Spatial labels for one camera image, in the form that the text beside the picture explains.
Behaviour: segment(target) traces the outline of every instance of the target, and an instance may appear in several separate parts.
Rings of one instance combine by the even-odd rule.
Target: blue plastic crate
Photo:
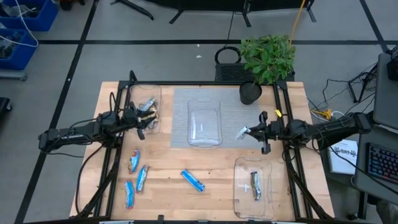
[[[35,45],[35,40],[28,34],[26,30],[22,29],[0,29],[0,35],[3,37],[12,36],[14,32],[21,35],[20,43]],[[1,69],[23,70],[29,63],[30,58],[35,52],[36,47],[29,47],[23,45],[16,45],[10,56],[6,59],[0,58]]]
[[[16,6],[15,0],[3,0],[3,3],[12,7]],[[37,4],[42,6],[39,15],[35,18],[26,18],[24,21],[31,31],[48,31],[58,14],[57,6],[51,0],[18,0],[19,5]],[[7,28],[25,29],[20,17],[0,17],[0,22]]]

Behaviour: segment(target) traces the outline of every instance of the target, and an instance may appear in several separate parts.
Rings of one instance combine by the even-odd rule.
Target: transparent plastic bin
[[[251,173],[257,172],[260,181],[261,197],[254,199]],[[240,157],[235,161],[234,173],[234,212],[239,218],[271,220],[274,217],[272,206],[272,164],[267,160]]]
[[[188,143],[196,147],[219,146],[221,133],[221,103],[211,100],[188,102]]]
[[[140,109],[152,97],[155,98],[155,103],[149,111],[155,111],[157,118],[143,130],[143,133],[158,133],[160,130],[160,116],[162,114],[160,110],[162,108],[162,88],[158,85],[133,85],[130,89],[130,94],[130,101],[134,102],[137,109]]]

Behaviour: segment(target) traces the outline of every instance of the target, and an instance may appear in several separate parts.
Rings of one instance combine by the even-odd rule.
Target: black floor stripe
[[[362,8],[366,14],[366,17],[368,18],[369,23],[371,24],[371,27],[373,29],[374,34],[376,35],[377,40],[379,41],[379,44],[381,46],[381,49],[383,49],[383,52],[387,51],[387,45],[383,39],[383,36],[380,33],[379,28],[376,25],[376,21],[374,21],[373,16],[371,11],[369,10],[368,5],[366,4],[365,0],[359,0]]]
[[[40,44],[80,44],[80,40],[40,40]],[[87,45],[240,44],[241,40],[85,40]],[[295,45],[377,45],[378,40],[293,40]]]
[[[91,26],[91,23],[93,22],[93,18],[94,18],[94,14],[95,14],[95,11],[96,11],[96,8],[97,8],[98,1],[99,0],[94,0],[93,5],[91,7],[90,13],[88,15],[88,18],[87,18],[87,21],[86,21],[86,24],[85,24],[85,28],[83,29],[83,33],[82,33],[82,35],[80,37],[79,45],[78,45],[78,47],[76,49],[75,56],[74,56],[74,58],[72,60],[72,63],[70,65],[68,75],[67,75],[67,77],[65,79],[65,83],[63,84],[63,88],[62,88],[62,91],[61,91],[61,94],[60,94],[60,98],[58,99],[58,103],[57,103],[57,106],[55,108],[55,112],[53,114],[53,117],[51,119],[51,123],[50,123],[50,127],[49,128],[56,128],[57,127],[58,121],[60,119],[61,111],[62,111],[62,108],[63,108],[63,104],[65,103],[65,99],[67,97],[68,90],[69,90],[70,84],[72,82],[73,75],[75,74],[75,70],[76,70],[76,67],[77,67],[79,59],[80,59],[81,50],[83,49],[83,46],[84,46],[84,40],[86,40],[88,31],[89,31],[90,26]],[[15,219],[15,223],[23,223],[24,220],[25,220],[26,213],[27,213],[28,208],[29,208],[29,204],[30,204],[30,202],[32,200],[33,193],[35,191],[37,182],[39,181],[40,173],[42,171],[42,168],[43,168],[43,165],[44,165],[44,162],[45,162],[45,158],[46,158],[46,154],[40,153],[39,158],[37,159],[36,165],[34,167],[33,174],[30,177],[30,181],[29,181],[29,184],[27,186],[27,190],[25,192],[24,198],[22,199],[21,206],[19,207],[18,214],[17,214],[17,217]]]

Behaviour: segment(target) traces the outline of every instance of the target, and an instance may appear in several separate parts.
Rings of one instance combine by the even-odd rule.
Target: blue candy wrapper
[[[129,161],[129,174],[132,174],[134,171],[136,171],[137,166],[138,166],[138,162],[139,162],[139,151],[138,149],[134,150],[133,155],[130,157],[130,161]]]
[[[126,190],[126,208],[132,209],[134,206],[134,186],[131,180],[124,183],[124,188]]]
[[[194,178],[193,176],[192,176],[192,174],[190,174],[189,172],[188,172],[188,170],[183,170],[182,172],[181,172],[181,175],[190,183],[190,184],[192,184],[192,186],[194,187],[194,188],[196,188],[200,193],[202,193],[204,190],[205,190],[205,186],[199,181],[199,180],[197,180],[196,178]]]
[[[142,193],[142,190],[144,189],[144,182],[147,178],[147,174],[148,174],[148,165],[144,165],[138,174],[136,193]]]

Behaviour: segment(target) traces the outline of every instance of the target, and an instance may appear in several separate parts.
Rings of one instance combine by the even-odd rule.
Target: wooden table
[[[109,94],[117,92],[117,82],[103,82],[99,93],[95,114],[109,110]],[[162,86],[162,109],[160,131],[146,135],[140,141],[134,131],[124,136],[123,149],[118,173],[118,182],[114,196],[112,219],[114,220],[156,220],[164,215],[165,220],[242,220],[234,214],[233,185],[234,162],[239,157],[267,159],[272,163],[272,201],[275,210],[273,220],[294,220],[292,199],[289,193],[288,175],[285,162],[281,158],[282,142],[270,141],[272,151],[261,154],[261,149],[195,149],[171,148],[174,89],[176,88],[236,88],[237,86]],[[303,83],[288,83],[290,104],[295,119],[311,123]],[[275,99],[271,86],[262,87],[262,96],[258,99],[261,111],[268,111],[269,121],[276,120]],[[285,103],[280,91],[283,110]],[[99,144],[87,146],[87,158]],[[137,181],[137,173],[130,175],[127,163],[133,150],[139,149],[143,164],[149,166],[143,194],[135,194],[134,208],[125,208],[124,183]],[[100,181],[105,150],[101,150],[87,163],[80,182],[80,208],[92,198]],[[323,209],[334,217],[328,186],[319,154],[308,149],[301,150],[303,168],[309,191]],[[188,169],[197,179],[206,185],[201,194],[197,192],[181,175]],[[303,198],[297,189],[300,212],[305,217]],[[104,214],[108,191],[104,193],[101,215]],[[71,215],[76,214],[72,205]]]

